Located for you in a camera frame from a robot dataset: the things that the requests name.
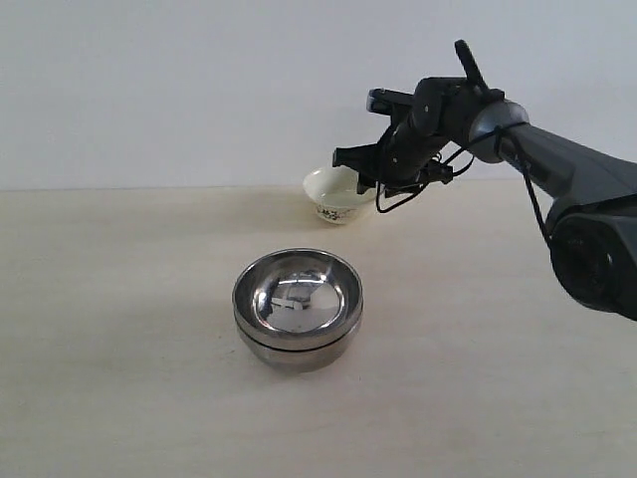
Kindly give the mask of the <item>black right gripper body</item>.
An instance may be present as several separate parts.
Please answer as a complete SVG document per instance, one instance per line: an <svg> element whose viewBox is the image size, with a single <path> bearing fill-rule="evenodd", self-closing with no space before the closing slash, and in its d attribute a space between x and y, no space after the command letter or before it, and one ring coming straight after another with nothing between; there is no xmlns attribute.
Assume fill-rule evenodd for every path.
<svg viewBox="0 0 637 478"><path fill-rule="evenodd" d="M377 142L374 176L389 187L417 181L419 172L469 119L491 102L484 83L459 77L428 77L412 93L409 111L390 117Z"/></svg>

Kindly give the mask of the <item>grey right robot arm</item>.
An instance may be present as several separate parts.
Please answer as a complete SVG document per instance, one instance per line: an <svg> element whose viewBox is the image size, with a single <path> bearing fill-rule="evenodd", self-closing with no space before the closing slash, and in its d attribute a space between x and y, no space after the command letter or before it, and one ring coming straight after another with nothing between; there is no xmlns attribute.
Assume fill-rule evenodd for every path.
<svg viewBox="0 0 637 478"><path fill-rule="evenodd" d="M636 165L531 125L504 93L464 78L426 78L411 95L376 89L370 112L390 118L381 138L338 148L333 166L358 174L357 191L413 197L457 176L449 143L484 163L505 162L527 189L552 199L538 213L561 287L580 305L636 317Z"/></svg>

